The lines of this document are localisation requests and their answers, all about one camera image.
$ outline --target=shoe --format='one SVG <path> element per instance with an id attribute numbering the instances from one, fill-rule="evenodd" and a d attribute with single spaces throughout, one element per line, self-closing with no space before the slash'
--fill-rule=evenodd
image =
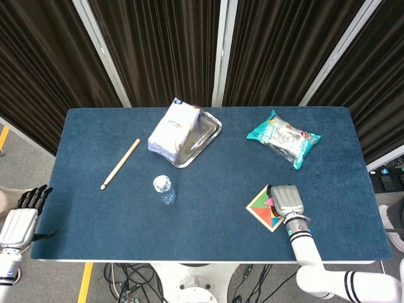
<path id="1" fill-rule="evenodd" d="M 380 205 L 379 212 L 381 216 L 381 220 L 383 221 L 383 226 L 386 229 L 395 228 L 393 224 L 390 222 L 389 217 L 387 216 L 387 209 L 389 207 L 387 205 Z M 404 241 L 401 239 L 400 235 L 396 232 L 388 232 L 387 236 L 389 237 L 391 243 L 402 253 L 404 253 Z"/>

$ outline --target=blue felt mat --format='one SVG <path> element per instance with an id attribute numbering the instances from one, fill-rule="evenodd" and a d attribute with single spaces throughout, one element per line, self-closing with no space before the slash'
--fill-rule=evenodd
<path id="1" fill-rule="evenodd" d="M 271 109 L 321 140 L 302 168 L 247 134 Z M 207 109 L 219 136 L 185 169 L 147 150 L 163 108 L 73 109 L 56 157 L 34 259 L 293 261 L 284 225 L 274 233 L 246 205 L 266 184 L 295 184 L 319 252 L 328 261 L 388 259 L 391 251 L 348 109 L 228 107 Z M 104 191 L 100 185 L 136 138 L 142 142 Z M 175 204 L 155 197 L 168 175 Z"/>

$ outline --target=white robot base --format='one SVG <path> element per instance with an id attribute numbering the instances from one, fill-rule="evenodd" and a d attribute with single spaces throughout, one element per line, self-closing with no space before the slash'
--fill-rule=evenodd
<path id="1" fill-rule="evenodd" d="M 152 263 L 164 297 L 178 303 L 227 303 L 230 279 L 239 263 Z"/>

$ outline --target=yellow floor stripe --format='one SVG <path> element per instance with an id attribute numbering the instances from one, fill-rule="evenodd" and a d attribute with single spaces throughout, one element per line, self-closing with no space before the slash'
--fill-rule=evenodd
<path id="1" fill-rule="evenodd" d="M 80 293 L 78 295 L 77 303 L 86 303 L 88 287 L 90 286 L 91 272 L 93 270 L 93 263 L 86 263 L 84 266 L 83 279 L 81 279 Z"/>
<path id="2" fill-rule="evenodd" d="M 0 134 L 0 148 L 3 148 L 4 142 L 6 142 L 8 131 L 9 131 L 9 129 L 7 126 L 3 127 L 3 130 L 1 131 L 1 134 Z"/>

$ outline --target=teal plastic package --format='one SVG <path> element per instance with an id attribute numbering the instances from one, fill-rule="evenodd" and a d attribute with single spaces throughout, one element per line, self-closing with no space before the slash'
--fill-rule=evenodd
<path id="1" fill-rule="evenodd" d="M 275 110 L 267 120 L 247 135 L 247 139 L 258 140 L 268 145 L 273 151 L 289 162 L 296 170 L 300 169 L 303 159 L 321 136 L 295 129 L 290 123 L 282 120 Z"/>

